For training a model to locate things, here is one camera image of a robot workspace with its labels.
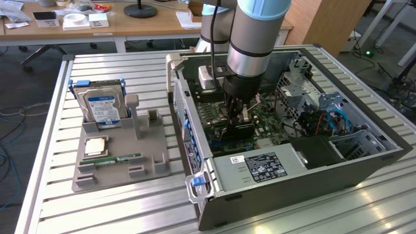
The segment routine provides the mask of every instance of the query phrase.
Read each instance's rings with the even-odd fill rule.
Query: office chair
[[[92,49],[98,48],[96,43],[90,43],[90,47]],[[26,58],[26,60],[20,63],[23,70],[28,73],[34,72],[34,68],[31,66],[27,66],[27,64],[36,59],[44,52],[47,52],[50,49],[55,49],[58,50],[63,55],[67,54],[67,52],[63,50],[63,48],[60,48],[59,45],[43,45],[34,54],[31,54],[30,57]],[[27,47],[26,46],[19,46],[19,50],[23,52],[27,52]]]

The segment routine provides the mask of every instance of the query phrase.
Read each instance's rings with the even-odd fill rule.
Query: white table leg
[[[372,21],[370,27],[368,27],[367,30],[366,30],[366,33],[364,33],[363,36],[362,36],[362,39],[360,39],[360,41],[359,41],[360,47],[364,45],[364,42],[367,41],[367,39],[368,39],[368,37],[370,37],[372,31],[375,30],[375,28],[376,28],[376,26],[378,26],[378,24],[379,24],[379,22],[380,22],[380,20],[382,20],[382,18],[383,18],[383,16],[384,16],[386,12],[388,11],[388,9],[390,9],[392,3],[394,3],[394,0],[388,0],[388,1],[386,2],[386,4],[384,4],[384,6],[383,6],[383,8],[382,8],[382,10],[380,10],[380,12],[379,12],[379,14],[378,14],[375,20]]]
[[[126,37],[115,37],[118,53],[126,53]]]
[[[407,52],[407,54],[404,55],[404,57],[400,60],[400,62],[398,63],[398,65],[402,67],[406,67],[410,64],[414,56],[416,56],[416,43],[412,46],[412,48],[410,49],[410,51]]]
[[[400,23],[403,17],[406,16],[406,14],[408,13],[408,11],[410,11],[411,8],[412,8],[412,7],[408,6],[408,5],[404,7],[403,11],[402,11],[402,12],[399,13],[399,15],[396,16],[395,21],[391,23],[391,25],[390,25],[390,27],[387,28],[384,34],[382,35],[382,37],[380,37],[380,39],[379,39],[379,41],[378,41],[376,46],[380,47],[380,46],[383,45],[383,43],[386,42],[388,36],[391,35],[394,29],[396,28],[398,24]]]

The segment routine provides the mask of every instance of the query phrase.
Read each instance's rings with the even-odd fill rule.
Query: gray carpet floor
[[[358,25],[358,31],[363,33],[374,20],[375,15],[370,15],[362,19]],[[388,24],[384,20],[366,45],[363,51],[372,48],[374,39],[378,37],[382,29]],[[196,39],[184,39],[187,47],[196,45]],[[410,50],[412,44],[416,42],[416,35],[398,27],[388,41],[386,42],[383,49],[384,54],[375,52],[375,57],[371,59],[375,63],[380,62],[388,65],[388,69],[400,73],[403,68],[396,65],[402,57]],[[63,45],[63,49],[68,54],[102,54],[116,53],[115,44],[111,42],[98,43],[99,48],[96,50],[90,48],[90,44]],[[18,47],[10,47],[4,55],[0,56],[0,109],[8,107],[24,107],[39,102],[48,102],[52,98],[52,92],[56,82],[56,76],[60,68],[62,54],[56,50],[50,50],[40,56],[30,65],[34,67],[34,73],[28,74],[22,71],[20,62],[36,51],[39,46],[28,46],[30,52],[23,53],[18,50]],[[155,47],[148,48],[146,41],[139,43],[131,43],[128,52],[144,51],[144,50],[172,50],[180,49],[178,40],[156,40]],[[371,66],[371,63],[356,58],[351,53],[342,53],[338,57],[342,63],[351,69],[352,72],[359,71],[363,68]],[[372,86],[384,87],[390,82],[390,77],[386,74],[379,74],[379,68],[374,67],[360,73],[364,81]],[[416,77],[416,68],[412,69],[411,77]],[[47,110],[47,106],[35,108],[28,114],[39,113]],[[23,116],[15,116],[8,118],[10,120],[22,120]],[[40,136],[44,128],[47,116],[36,116],[26,118],[26,128],[19,138],[10,144],[6,144],[8,155],[14,158],[16,163],[16,169],[19,172],[19,178],[22,181],[22,194],[15,200],[16,206],[6,208],[0,211],[0,233],[14,233],[16,222],[20,213],[19,203],[23,202],[24,194],[27,191],[27,184],[30,180],[31,169],[36,156]],[[10,123],[0,121],[0,137],[16,126],[18,123]],[[6,166],[0,167],[0,176],[6,172]],[[8,202],[16,192],[16,178],[10,173],[6,180],[0,183],[0,204]]]

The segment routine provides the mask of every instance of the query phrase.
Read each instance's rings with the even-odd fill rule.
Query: aluminum workbench
[[[386,123],[416,146],[415,125],[323,49],[307,45],[306,48]],[[178,52],[80,55],[63,61],[16,233],[200,233],[195,208],[187,197],[166,94],[166,55]],[[127,92],[139,94],[139,114],[154,108],[163,114],[172,175],[74,193],[82,110],[68,92],[68,80],[120,77],[126,79]],[[326,92],[334,90],[316,71],[314,79]],[[356,187],[203,233],[303,232],[415,233],[416,150]]]

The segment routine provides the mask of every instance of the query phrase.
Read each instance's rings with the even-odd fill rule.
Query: motherboard
[[[272,100],[267,95],[262,95],[259,98],[260,102],[250,110],[252,123],[247,126],[254,129],[254,134],[246,139],[236,140],[222,140],[222,132],[228,117],[226,103],[223,101],[196,103],[196,109],[214,156],[236,154],[287,143],[290,135],[275,114],[275,109],[272,108],[274,104],[271,103]]]

